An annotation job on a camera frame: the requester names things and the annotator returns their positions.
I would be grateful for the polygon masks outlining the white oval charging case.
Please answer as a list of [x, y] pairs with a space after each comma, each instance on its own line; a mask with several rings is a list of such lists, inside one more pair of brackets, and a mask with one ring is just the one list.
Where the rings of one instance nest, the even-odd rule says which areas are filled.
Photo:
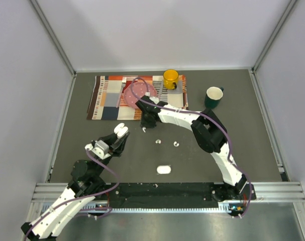
[[156, 168], [156, 171], [159, 175], [167, 175], [171, 173], [171, 166], [170, 165], [160, 165]]

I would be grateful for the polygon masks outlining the dark green white mug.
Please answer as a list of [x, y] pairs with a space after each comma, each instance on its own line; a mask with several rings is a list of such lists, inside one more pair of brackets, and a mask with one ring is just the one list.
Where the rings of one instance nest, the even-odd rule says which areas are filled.
[[205, 107], [214, 109], [216, 108], [224, 95], [224, 89], [222, 87], [210, 87], [206, 91]]

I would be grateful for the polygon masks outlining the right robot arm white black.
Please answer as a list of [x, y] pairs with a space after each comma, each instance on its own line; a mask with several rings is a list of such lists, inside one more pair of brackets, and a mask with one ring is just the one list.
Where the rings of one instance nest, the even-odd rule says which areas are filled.
[[136, 106], [142, 112], [142, 127], [154, 128], [157, 122], [161, 122], [192, 131], [198, 146], [213, 157], [221, 171], [224, 183], [212, 187], [215, 200], [242, 197], [247, 186], [246, 175], [237, 167], [230, 150], [231, 141], [227, 130], [212, 110], [189, 111], [146, 95], [136, 101]]

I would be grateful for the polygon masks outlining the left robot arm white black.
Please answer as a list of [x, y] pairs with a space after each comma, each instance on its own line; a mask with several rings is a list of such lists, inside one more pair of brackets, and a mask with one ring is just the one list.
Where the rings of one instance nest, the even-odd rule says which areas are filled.
[[72, 180], [54, 203], [37, 219], [22, 225], [24, 240], [56, 240], [88, 203], [115, 190], [120, 179], [117, 178], [115, 184], [107, 184], [100, 175], [107, 170], [116, 176], [108, 163], [122, 154], [128, 136], [127, 127], [123, 127], [86, 145], [89, 160], [76, 161], [71, 172]]

